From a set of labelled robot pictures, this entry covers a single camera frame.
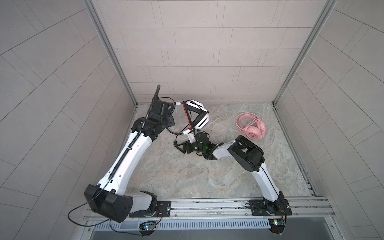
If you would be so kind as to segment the pink headphones with cable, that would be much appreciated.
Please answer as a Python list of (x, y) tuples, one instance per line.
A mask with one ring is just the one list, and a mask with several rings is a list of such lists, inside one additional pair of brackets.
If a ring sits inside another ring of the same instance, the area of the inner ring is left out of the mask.
[(241, 113), (236, 117), (236, 127), (251, 140), (260, 140), (267, 134), (265, 123), (253, 113)]

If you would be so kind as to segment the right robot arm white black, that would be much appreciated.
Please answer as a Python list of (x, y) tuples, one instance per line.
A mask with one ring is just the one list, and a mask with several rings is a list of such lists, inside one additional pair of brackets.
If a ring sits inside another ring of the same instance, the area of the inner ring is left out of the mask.
[(262, 200), (250, 200), (245, 208), (252, 211), (253, 216), (267, 214), (271, 216), (291, 216), (292, 210), (284, 194), (275, 185), (265, 164), (264, 151), (239, 135), (234, 141), (213, 144), (208, 134), (201, 131), (194, 135), (194, 140), (178, 143), (174, 140), (174, 147), (184, 154), (192, 152), (204, 157), (206, 160), (218, 160), (232, 157), (246, 171), (250, 172), (262, 190)]

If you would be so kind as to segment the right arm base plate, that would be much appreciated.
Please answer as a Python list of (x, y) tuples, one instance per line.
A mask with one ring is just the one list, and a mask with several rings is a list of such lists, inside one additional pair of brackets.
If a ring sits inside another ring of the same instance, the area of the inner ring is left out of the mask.
[(246, 208), (250, 209), (253, 216), (291, 216), (292, 210), (285, 199), (277, 199), (274, 202), (262, 200), (249, 200)]

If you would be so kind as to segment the white black headphones with cable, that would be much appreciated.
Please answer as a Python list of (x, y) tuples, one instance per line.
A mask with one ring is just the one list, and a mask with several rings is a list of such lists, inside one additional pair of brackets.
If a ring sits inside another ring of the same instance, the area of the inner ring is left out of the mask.
[(210, 121), (209, 111), (202, 103), (195, 100), (175, 102), (173, 109), (179, 105), (183, 106), (184, 112), (187, 116), (188, 125), (179, 133), (173, 132), (169, 128), (166, 128), (169, 133), (179, 136), (187, 135), (189, 132), (193, 132), (195, 135), (197, 131), (202, 130)]

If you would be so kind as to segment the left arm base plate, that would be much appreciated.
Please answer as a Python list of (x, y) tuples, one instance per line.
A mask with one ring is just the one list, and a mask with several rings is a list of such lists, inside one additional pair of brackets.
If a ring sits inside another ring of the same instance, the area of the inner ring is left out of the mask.
[(157, 201), (156, 204), (152, 203), (148, 210), (140, 210), (130, 213), (130, 218), (155, 218), (155, 217), (169, 217), (171, 211), (171, 201)]

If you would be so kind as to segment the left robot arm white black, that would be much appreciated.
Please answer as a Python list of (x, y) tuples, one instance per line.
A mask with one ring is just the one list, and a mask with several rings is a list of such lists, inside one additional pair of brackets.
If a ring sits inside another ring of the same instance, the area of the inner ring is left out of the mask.
[(86, 205), (108, 221), (123, 222), (131, 213), (152, 216), (157, 211), (157, 196), (141, 191), (125, 195), (128, 182), (145, 151), (158, 135), (172, 125), (169, 103), (159, 98), (158, 85), (146, 115), (134, 122), (128, 141), (112, 167), (97, 185), (88, 185)]

